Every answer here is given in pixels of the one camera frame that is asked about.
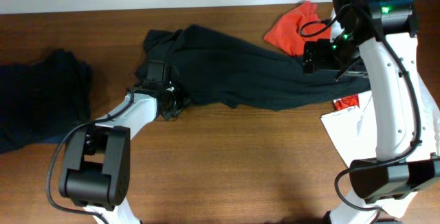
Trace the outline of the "dark green polo shirt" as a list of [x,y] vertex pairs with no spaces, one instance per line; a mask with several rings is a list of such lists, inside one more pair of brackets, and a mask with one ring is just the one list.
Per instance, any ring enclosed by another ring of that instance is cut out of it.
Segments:
[[164,62],[172,82],[196,105],[240,104],[280,111],[327,102],[370,90],[366,78],[336,81],[330,71],[303,73],[302,57],[291,57],[198,25],[168,32],[150,30],[143,42],[148,63]]

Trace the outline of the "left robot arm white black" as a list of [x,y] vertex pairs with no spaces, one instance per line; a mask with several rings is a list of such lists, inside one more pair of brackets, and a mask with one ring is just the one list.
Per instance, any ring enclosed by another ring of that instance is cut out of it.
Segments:
[[131,140],[161,117],[175,120],[190,100],[171,80],[171,66],[150,60],[140,80],[105,116],[73,128],[52,156],[45,182],[49,204],[97,223],[139,223],[127,200]]

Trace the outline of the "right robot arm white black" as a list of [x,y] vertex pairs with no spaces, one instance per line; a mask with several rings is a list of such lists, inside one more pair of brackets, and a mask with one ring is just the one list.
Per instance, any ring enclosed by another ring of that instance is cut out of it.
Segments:
[[331,38],[308,34],[306,74],[368,78],[377,122],[376,156],[344,171],[351,182],[325,223],[398,223],[413,197],[439,181],[437,119],[424,112],[417,72],[417,15],[413,0],[333,0]]

